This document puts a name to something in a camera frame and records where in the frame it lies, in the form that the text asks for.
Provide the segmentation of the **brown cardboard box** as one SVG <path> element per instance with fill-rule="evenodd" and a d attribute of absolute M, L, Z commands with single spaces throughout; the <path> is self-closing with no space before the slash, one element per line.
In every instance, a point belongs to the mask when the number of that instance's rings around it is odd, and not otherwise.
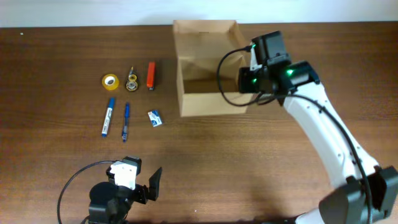
<path fill-rule="evenodd" d="M 243 114 L 251 94 L 238 91 L 238 73 L 249 62 L 248 45 L 234 20 L 176 20 L 177 95 L 180 115 Z"/>

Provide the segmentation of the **white blue staples box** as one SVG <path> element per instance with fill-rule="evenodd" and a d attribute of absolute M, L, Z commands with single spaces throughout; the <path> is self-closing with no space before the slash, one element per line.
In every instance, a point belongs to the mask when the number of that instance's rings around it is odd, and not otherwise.
<path fill-rule="evenodd" d="M 153 127 L 158 127 L 163 124 L 158 110 L 149 111 L 147 114 Z"/>

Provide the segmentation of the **black yellow correction tape dispenser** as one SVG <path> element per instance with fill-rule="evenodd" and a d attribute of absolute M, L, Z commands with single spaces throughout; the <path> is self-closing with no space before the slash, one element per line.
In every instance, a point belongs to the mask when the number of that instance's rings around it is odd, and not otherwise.
<path fill-rule="evenodd" d="M 129 75 L 127 76 L 126 90 L 133 92 L 136 91 L 138 87 L 137 75 L 134 71 L 134 67 L 131 67 L 129 70 Z"/>

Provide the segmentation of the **yellow adhesive tape roll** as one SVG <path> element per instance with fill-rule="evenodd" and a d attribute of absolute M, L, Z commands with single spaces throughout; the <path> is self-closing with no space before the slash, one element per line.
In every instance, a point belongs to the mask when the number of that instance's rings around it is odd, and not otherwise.
<path fill-rule="evenodd" d="M 109 73 L 102 78 L 101 84 L 106 90 L 113 91 L 119 87 L 119 78 L 115 74 Z"/>

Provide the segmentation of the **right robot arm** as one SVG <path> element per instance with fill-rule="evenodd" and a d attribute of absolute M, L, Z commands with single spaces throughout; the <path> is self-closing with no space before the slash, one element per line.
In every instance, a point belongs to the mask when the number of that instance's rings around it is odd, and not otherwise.
<path fill-rule="evenodd" d="M 376 223 L 392 213 L 397 170 L 382 168 L 355 140 L 328 99 L 315 69 L 293 63 L 279 31 L 252 39 L 251 64 L 239 71 L 240 93 L 259 105 L 277 101 L 317 151 L 333 191 L 318 207 L 279 223 Z"/>

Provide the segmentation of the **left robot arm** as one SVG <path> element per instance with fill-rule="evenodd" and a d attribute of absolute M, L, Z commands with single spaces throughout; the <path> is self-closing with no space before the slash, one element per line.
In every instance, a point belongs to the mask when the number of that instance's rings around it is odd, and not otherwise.
<path fill-rule="evenodd" d="M 126 217 L 134 203 L 146 204 L 159 196 L 162 168 L 149 178 L 149 185 L 139 185 L 142 160 L 126 156 L 114 161 L 106 170 L 107 182 L 100 182 L 90 190 L 89 223 L 127 223 Z"/>

